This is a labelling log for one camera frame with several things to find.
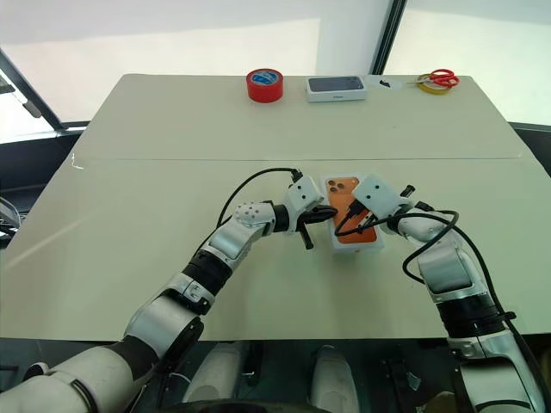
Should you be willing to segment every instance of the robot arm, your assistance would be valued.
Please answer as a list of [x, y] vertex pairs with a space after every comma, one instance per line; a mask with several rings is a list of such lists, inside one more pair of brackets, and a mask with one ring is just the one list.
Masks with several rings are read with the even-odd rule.
[[245, 258], [252, 243], [273, 232], [300, 232], [312, 242], [306, 224], [335, 214], [319, 206], [323, 196], [309, 176], [296, 176], [281, 205], [239, 205], [174, 275], [132, 317], [124, 338], [95, 347], [0, 395], [0, 411], [118, 412], [155, 371], [170, 371], [203, 330], [200, 315]]
[[[447, 220], [423, 202], [413, 205], [406, 197], [413, 190], [409, 187], [397, 194], [380, 178], [369, 176], [353, 194], [373, 214], [369, 220], [388, 219], [383, 231], [399, 234], [422, 248], [446, 229]], [[547, 411], [547, 390], [538, 380], [541, 376], [529, 348], [510, 322], [514, 315], [503, 311], [491, 279], [464, 250], [462, 231], [449, 229], [418, 255], [418, 268], [458, 360], [453, 374], [456, 395], [466, 399], [463, 403], [467, 402], [469, 412]], [[487, 272], [483, 260], [480, 264]]]

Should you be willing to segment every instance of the black wire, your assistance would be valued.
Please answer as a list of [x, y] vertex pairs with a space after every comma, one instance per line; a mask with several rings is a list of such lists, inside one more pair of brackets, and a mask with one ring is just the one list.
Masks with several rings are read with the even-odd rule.
[[335, 227], [335, 236], [336, 237], [342, 237], [343, 236], [343, 235], [340, 234], [339, 231], [341, 231], [343, 229], [344, 224], [346, 224], [350, 218], [352, 218], [352, 214], [347, 213], [346, 216], [343, 218], [343, 220], [341, 222], [339, 222], [338, 225]]
[[408, 277], [410, 277], [412, 280], [415, 280], [421, 284], [424, 284], [424, 281], [423, 279], [417, 277], [416, 275], [414, 275], [413, 273], [411, 273], [408, 269], [407, 269], [407, 266], [409, 265], [409, 263], [411, 261], [413, 261], [415, 258], [417, 258], [418, 256], [420, 256], [421, 254], [423, 254], [426, 250], [428, 250], [430, 247], [432, 247], [433, 245], [435, 245], [438, 241], [440, 241], [442, 239], [442, 237], [444, 235], [446, 235], [448, 232], [450, 232], [455, 224], [457, 224], [457, 221], [459, 220], [459, 213], [456, 212], [456, 211], [438, 211], [439, 213], [445, 213], [446, 215], [453, 215], [453, 218], [451, 221], [448, 222], [448, 224], [446, 225], [446, 227], [441, 230], [440, 232], [438, 232], [438, 235], [436, 235], [434, 238], [432, 238], [428, 243], [426, 243], [425, 245], [423, 245], [421, 248], [419, 248], [418, 250], [414, 251], [410, 256], [408, 256], [404, 262], [402, 262], [402, 271], [404, 271], [404, 273], [406, 273], [406, 275]]
[[245, 179], [243, 181], [243, 183], [241, 183], [241, 185], [239, 185], [237, 187], [237, 189], [235, 191], [233, 191], [233, 193], [230, 195], [230, 197], [227, 199], [226, 201], [226, 204], [224, 204], [224, 206], [222, 207], [222, 212], [220, 213], [220, 216], [218, 217], [218, 221], [216, 222], [216, 228], [220, 227], [221, 225], [223, 225], [222, 223], [222, 220], [224, 219], [224, 215], [226, 214], [226, 210], [227, 208], [229, 207], [230, 203], [232, 202], [233, 198], [235, 198], [235, 195], [238, 194], [238, 192], [243, 189], [243, 187], [249, 183], [250, 181], [252, 181], [253, 179], [255, 179], [257, 176], [260, 176], [260, 175], [263, 175], [263, 174], [267, 174], [269, 172], [291, 172], [292, 174], [296, 174], [298, 173], [299, 171], [295, 168], [268, 168], [266, 170], [259, 170], [256, 174], [253, 174], [251, 176], [249, 176], [247, 179]]
[[[441, 213], [453, 213], [453, 211], [440, 211], [440, 212]], [[442, 222], [442, 223], [446, 224], [447, 226], [446, 226], [446, 228], [444, 228], [444, 230], [442, 230], [438, 234], [438, 236], [441, 235], [443, 232], [444, 232], [443, 235], [445, 235], [448, 231], [451, 231], [453, 229], [455, 232], [457, 232], [465, 240], [465, 242], [471, 248], [474, 255], [476, 256], [477, 261], [479, 262], [480, 268], [482, 269], [482, 274], [484, 275], [484, 279], [486, 281], [486, 285], [488, 287], [488, 292], [490, 294], [490, 297], [492, 297], [493, 303], [496, 305], [496, 308], [498, 309], [499, 314], [501, 316], [505, 316], [505, 325], [509, 328], [511, 334], [513, 335], [513, 337], [515, 339], [515, 342], [517, 343], [517, 346], [519, 347], [521, 353], [524, 356], [524, 359], [526, 360], [526, 363], [528, 364], [529, 370], [531, 371], [532, 375], [534, 376], [534, 379], [536, 380], [536, 383], [537, 383], [537, 385], [539, 387], [539, 390], [542, 394], [543, 402], [545, 404], [545, 411], [551, 411], [551, 396], [549, 394], [549, 389], [548, 389], [548, 386], [547, 386], [547, 383], [546, 383], [545, 379], [543, 378], [542, 370], [539, 367], [539, 364], [538, 364], [538, 362], [537, 362], [537, 360], [534, 356], [534, 353], [532, 353], [532, 350], [530, 349], [528, 343], [524, 340], [523, 336], [518, 332], [517, 328], [512, 323], [511, 319], [507, 316], [503, 306], [501, 305], [501, 302], [499, 301], [498, 295], [496, 293], [495, 287], [494, 287], [493, 282], [492, 282], [492, 277], [490, 276], [490, 271], [488, 270], [486, 262], [484, 261], [484, 258], [482, 257], [482, 254], [480, 253], [478, 247], [474, 244], [473, 240], [460, 227], [456, 226], [455, 224], [452, 224], [452, 223], [454, 223], [454, 221], [457, 222], [457, 218], [459, 218], [458, 216], [454, 215], [454, 218], [452, 219], [452, 221], [449, 221], [447, 219], [438, 217], [436, 215], [430, 215], [428, 213], [404, 213], [404, 214], [396, 215], [394, 217], [379, 219], [375, 222], [370, 223], [369, 225], [363, 225], [361, 227], [354, 228], [352, 230], [348, 230], [348, 231], [344, 231], [344, 232], [340, 232], [340, 233], [337, 233], [337, 231], [335, 231], [335, 235], [337, 237], [341, 237], [341, 236], [344, 236], [344, 235], [348, 235], [348, 234], [352, 234], [352, 233], [355, 233], [355, 232], [363, 231], [364, 229], [370, 228], [372, 226], [384, 224], [384, 223], [386, 223], [388, 221], [391, 221], [393, 219], [404, 218], [405, 216], [428, 218], [428, 219], [434, 219], [436, 221]], [[408, 256], [406, 258], [406, 260], [404, 261], [404, 264], [406, 264], [406, 261], [410, 257], [411, 256]]]

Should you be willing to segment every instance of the white table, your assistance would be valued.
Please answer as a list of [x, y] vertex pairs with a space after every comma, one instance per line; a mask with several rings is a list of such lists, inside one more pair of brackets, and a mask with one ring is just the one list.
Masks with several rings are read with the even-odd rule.
[[[397, 77], [403, 82], [414, 77]], [[244, 77], [127, 75], [75, 148], [101, 159], [417, 159], [519, 157], [529, 150], [470, 77], [445, 96], [414, 84], [366, 101], [311, 104], [305, 80], [257, 103]]]

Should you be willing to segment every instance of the scissors handle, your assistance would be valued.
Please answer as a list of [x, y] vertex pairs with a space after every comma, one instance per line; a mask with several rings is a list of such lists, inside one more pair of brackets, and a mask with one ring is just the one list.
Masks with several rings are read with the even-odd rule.
[[445, 88], [453, 88], [460, 82], [459, 78], [450, 69], [436, 69], [430, 73], [430, 80]]

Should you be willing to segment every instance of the yellow tape roll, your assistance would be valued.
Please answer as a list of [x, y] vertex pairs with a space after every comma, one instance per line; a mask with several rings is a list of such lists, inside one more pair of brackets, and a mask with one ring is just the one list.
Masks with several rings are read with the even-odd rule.
[[[430, 73], [425, 73], [419, 76], [417, 80], [427, 80], [428, 78], [430, 78]], [[417, 87], [423, 92], [431, 93], [432, 95], [445, 95], [450, 89], [433, 82], [417, 83]]]

